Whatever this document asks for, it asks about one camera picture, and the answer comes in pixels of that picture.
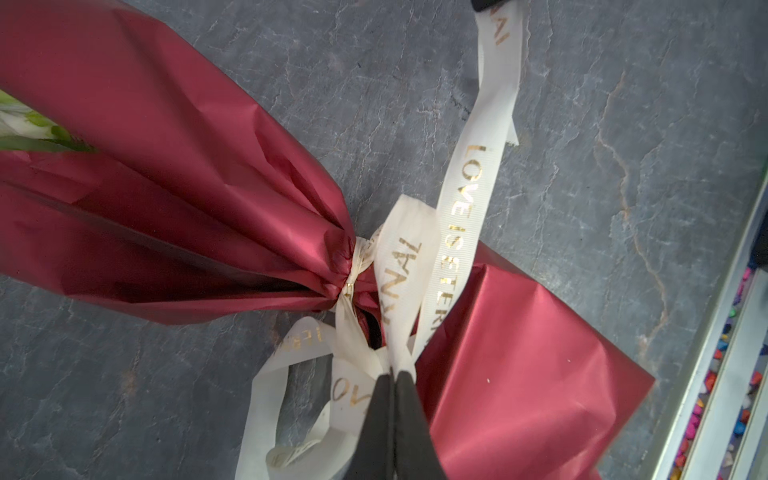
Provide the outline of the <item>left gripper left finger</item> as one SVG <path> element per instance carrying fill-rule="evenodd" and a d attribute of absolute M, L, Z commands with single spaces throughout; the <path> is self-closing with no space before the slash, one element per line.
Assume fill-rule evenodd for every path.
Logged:
<path fill-rule="evenodd" d="M 344 480 L 394 478 L 394 382 L 390 375 L 377 379 L 357 447 Z"/>

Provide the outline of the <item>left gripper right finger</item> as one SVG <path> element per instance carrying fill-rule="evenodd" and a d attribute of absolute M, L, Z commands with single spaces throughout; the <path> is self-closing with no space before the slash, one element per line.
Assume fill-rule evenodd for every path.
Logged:
<path fill-rule="evenodd" d="M 447 479 L 413 377 L 407 371 L 400 371 L 395 383 L 394 464 L 397 479 Z"/>

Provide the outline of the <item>cream ribbon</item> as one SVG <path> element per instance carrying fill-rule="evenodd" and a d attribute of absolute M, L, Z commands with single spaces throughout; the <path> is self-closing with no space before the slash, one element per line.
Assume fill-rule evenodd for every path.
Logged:
<path fill-rule="evenodd" d="M 252 382 L 240 448 L 240 479 L 345 476 L 377 379 L 415 363 L 460 298 L 504 149 L 516 144 L 513 109 L 523 53 L 524 7 L 505 1 L 475 12 L 479 94 L 448 164 L 438 203 L 398 199 L 370 240 L 359 239 L 335 306 L 335 322 L 297 321 Z M 332 360 L 332 388 L 301 445 L 276 429 L 292 365 Z"/>

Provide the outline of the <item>red wrapping paper sheet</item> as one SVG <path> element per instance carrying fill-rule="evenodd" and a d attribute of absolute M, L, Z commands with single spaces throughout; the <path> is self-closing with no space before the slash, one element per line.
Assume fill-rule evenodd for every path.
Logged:
<path fill-rule="evenodd" d="M 164 23 L 119 1 L 5 1 L 1 92 L 96 149 L 1 150 L 4 274 L 166 324 L 334 324 L 365 239 L 340 189 Z M 653 385 L 480 240 L 415 380 L 447 479 L 593 479 Z M 332 384 L 330 357 L 290 367 L 279 445 L 304 442 Z"/>

